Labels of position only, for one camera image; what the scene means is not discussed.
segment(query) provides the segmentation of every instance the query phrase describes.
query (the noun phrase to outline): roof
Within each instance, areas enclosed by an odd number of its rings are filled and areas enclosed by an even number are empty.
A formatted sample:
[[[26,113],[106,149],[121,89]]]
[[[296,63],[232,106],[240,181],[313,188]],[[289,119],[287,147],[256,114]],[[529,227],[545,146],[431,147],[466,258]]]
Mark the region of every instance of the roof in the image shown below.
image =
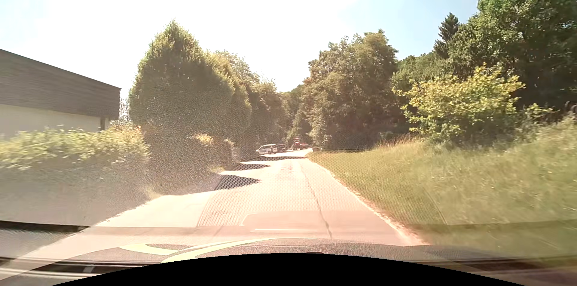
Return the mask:
[[[0,49],[0,104],[118,119],[120,88]]]

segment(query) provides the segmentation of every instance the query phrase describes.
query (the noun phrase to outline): pavement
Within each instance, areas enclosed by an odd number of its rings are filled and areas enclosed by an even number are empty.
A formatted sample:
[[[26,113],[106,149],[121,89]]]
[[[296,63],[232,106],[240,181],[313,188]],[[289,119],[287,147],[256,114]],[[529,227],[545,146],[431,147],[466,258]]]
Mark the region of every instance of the pavement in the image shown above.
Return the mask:
[[[144,244],[200,245],[261,238],[334,238],[415,245],[374,214],[330,172],[302,151],[265,155],[243,162],[41,246],[5,265],[35,269],[114,247]],[[10,275],[0,275],[0,280]]]

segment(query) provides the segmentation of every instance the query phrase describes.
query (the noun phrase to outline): white wall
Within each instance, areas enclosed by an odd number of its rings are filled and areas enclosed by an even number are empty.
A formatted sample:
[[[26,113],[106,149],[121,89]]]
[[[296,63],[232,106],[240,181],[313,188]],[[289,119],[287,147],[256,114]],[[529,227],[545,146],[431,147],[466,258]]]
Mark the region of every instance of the white wall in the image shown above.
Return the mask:
[[[0,105],[0,138],[5,139],[18,131],[41,131],[45,127],[57,129],[81,128],[87,132],[97,132],[100,118],[81,114],[54,112],[52,110]]]

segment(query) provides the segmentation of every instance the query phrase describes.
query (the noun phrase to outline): windshield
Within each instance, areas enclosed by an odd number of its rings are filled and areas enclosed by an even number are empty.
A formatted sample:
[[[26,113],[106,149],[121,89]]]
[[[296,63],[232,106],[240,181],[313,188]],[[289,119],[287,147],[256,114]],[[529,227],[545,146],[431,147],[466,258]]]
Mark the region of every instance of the windshield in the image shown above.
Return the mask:
[[[577,253],[577,0],[0,8],[0,257]]]

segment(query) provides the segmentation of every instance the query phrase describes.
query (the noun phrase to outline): treeline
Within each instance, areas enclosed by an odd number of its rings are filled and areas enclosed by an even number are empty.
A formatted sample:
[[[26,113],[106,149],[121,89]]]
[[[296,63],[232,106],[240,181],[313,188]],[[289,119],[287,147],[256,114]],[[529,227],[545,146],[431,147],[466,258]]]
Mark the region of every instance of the treeline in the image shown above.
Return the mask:
[[[577,99],[577,0],[479,0],[449,14],[431,52],[396,59],[382,30],[343,38],[309,62],[291,135],[325,149],[415,132],[487,145],[561,118]]]
[[[155,173],[187,175],[235,164],[233,149],[247,159],[283,142],[294,107],[242,57],[202,49],[174,20],[150,43],[127,103]]]

